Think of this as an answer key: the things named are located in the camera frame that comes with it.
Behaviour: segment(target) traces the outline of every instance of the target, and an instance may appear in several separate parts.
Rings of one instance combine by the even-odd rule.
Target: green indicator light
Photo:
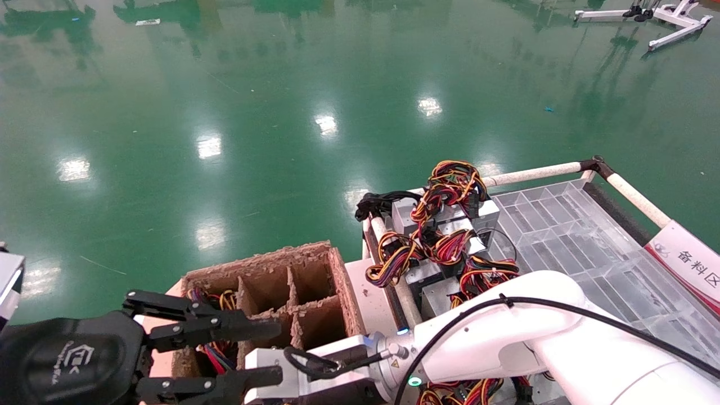
[[[423,381],[417,377],[410,377],[410,380],[408,380],[408,385],[411,387],[417,387],[422,383],[423,383]]]

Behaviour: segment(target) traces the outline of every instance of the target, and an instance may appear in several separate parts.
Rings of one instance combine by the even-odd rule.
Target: red wire
[[[207,358],[210,359],[212,366],[215,367],[217,374],[225,374],[225,368],[220,365],[217,359],[215,359],[215,356],[211,355],[209,352],[205,352],[205,354],[207,355]]]

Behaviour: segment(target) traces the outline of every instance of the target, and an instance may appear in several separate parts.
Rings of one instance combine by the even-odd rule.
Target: cardboard box
[[[238,367],[258,347],[292,345],[310,350],[366,334],[358,304],[337,248],[329,241],[285,247],[231,263],[187,273],[181,294],[194,287],[220,294],[237,290],[238,309],[252,319],[277,319],[282,333],[270,340],[238,343]],[[197,377],[197,352],[174,353],[172,375]]]

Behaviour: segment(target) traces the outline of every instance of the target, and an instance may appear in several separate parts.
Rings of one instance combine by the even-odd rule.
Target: white sign
[[[673,221],[645,247],[716,312],[720,310],[720,256]]]

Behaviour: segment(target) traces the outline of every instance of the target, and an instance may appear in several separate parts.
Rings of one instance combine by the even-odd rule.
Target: transparent plastic tray
[[[499,227],[516,245],[521,271],[563,272],[607,312],[720,366],[720,321],[582,189],[584,183],[493,196]],[[513,255],[508,240],[495,234],[490,257]],[[562,395],[541,376],[531,382],[536,404],[555,404]],[[511,386],[508,397],[496,403],[514,403]]]

